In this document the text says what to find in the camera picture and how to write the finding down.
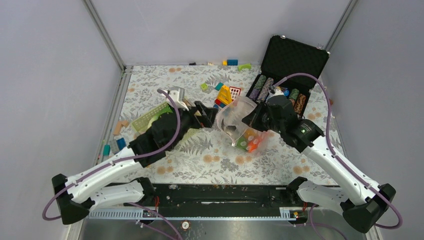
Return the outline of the orange toy carrot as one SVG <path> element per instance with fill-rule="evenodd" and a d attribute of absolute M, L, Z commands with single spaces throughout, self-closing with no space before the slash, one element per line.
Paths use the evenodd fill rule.
<path fill-rule="evenodd" d="M 266 132 L 248 129 L 239 137 L 235 147 L 247 153 L 255 153 L 265 147 L 267 137 Z"/>

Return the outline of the pale green toy cabbage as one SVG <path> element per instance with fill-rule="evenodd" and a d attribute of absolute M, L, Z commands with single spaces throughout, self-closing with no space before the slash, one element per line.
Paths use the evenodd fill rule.
<path fill-rule="evenodd" d="M 154 115 L 148 122 L 147 127 L 166 127 L 172 123 L 174 114 L 171 112 L 165 112 L 160 115 Z"/>

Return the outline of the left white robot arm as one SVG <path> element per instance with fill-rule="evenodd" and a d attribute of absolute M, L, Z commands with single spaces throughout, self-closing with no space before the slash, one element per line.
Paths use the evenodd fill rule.
<path fill-rule="evenodd" d="M 186 104 L 184 89 L 158 89 L 167 98 L 169 112 L 154 118 L 144 133 L 132 140 L 108 160 L 72 176 L 58 174 L 51 179 L 59 219 L 64 225 L 74 224 L 90 212 L 123 203 L 152 204 L 156 191 L 147 177 L 117 183 L 121 177 L 141 170 L 166 157 L 191 129 L 212 128 L 218 109 L 201 101 Z"/>

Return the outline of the clear pink dotted zip bag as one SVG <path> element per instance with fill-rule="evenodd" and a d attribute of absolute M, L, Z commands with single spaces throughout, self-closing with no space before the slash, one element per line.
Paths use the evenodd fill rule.
<path fill-rule="evenodd" d="M 245 116 L 247 116 L 249 113 L 251 113 L 255 109 L 256 106 L 257 106 L 257 104 L 254 101 L 252 101 L 250 98 L 248 98 L 246 96 L 238 96 L 235 100 L 233 100 L 232 103 L 225 106 L 224 108 L 222 108 L 217 113 L 216 118 L 215 118 L 216 124 L 217 124 L 217 127 L 224 134 L 226 134 L 226 133 L 222 130 L 222 124 L 225 124 L 227 126 L 233 125 L 233 126 L 237 127 L 237 132 L 235 134 L 233 134 L 233 135 L 226 134 L 231 140 L 231 146 L 232 147 L 237 148 L 236 142 L 239 139 L 239 137 L 246 130 L 258 131 L 254 128 L 247 126 L 246 124 L 244 124 L 242 122 L 242 119 Z M 244 152 L 246 152 L 250 155 L 253 155 L 253 156 L 258 156 L 258 155 L 261 154 L 261 152 L 263 152 L 267 148 L 267 144 L 268 144 L 269 138 L 270 138 L 270 132 L 269 131 L 261 131 L 261 132 L 266 132 L 266 135 L 267 135 L 267 139 L 266 139 L 264 148 L 260 151 L 254 152 L 254 153 L 248 153 L 246 151 L 244 151 Z"/>

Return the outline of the grey toy fish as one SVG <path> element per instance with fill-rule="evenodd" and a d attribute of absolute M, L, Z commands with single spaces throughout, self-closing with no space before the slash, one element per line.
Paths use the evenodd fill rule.
<path fill-rule="evenodd" d="M 221 128 L 226 134 L 230 136 L 237 132 L 237 127 L 235 125 L 225 125 L 224 123 L 222 123 Z"/>

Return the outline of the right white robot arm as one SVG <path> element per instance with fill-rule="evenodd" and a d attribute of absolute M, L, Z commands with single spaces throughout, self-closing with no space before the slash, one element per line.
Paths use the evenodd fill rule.
<path fill-rule="evenodd" d="M 287 145 L 317 163 L 340 187 L 336 190 L 318 186 L 297 177 L 286 193 L 291 205 L 317 204 L 340 214 L 353 229 L 365 234 L 392 203 L 395 188 L 389 183 L 379 184 L 340 155 L 313 121 L 297 115 L 292 102 L 284 95 L 274 95 L 258 104 L 242 122 L 261 132 L 280 134 Z"/>

